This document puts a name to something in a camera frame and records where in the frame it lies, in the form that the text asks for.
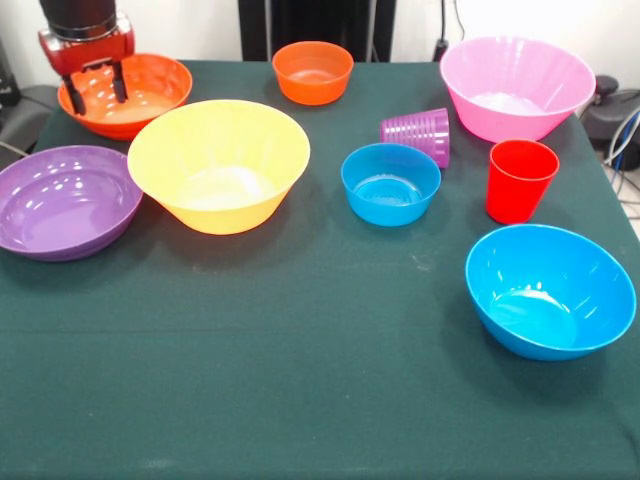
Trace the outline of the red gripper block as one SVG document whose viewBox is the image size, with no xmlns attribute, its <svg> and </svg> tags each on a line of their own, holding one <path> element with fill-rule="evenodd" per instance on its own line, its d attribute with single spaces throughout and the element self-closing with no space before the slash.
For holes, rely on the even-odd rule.
<svg viewBox="0 0 640 480">
<path fill-rule="evenodd" d="M 75 83 L 83 74 L 76 72 L 112 63 L 116 100 L 124 103 L 128 99 L 122 60 L 135 51 L 134 32 L 128 17 L 116 17 L 113 30 L 91 39 L 63 39 L 50 28 L 45 28 L 38 32 L 38 40 L 53 70 L 62 76 L 61 88 L 75 115 L 87 112 L 82 93 Z"/>
</svg>

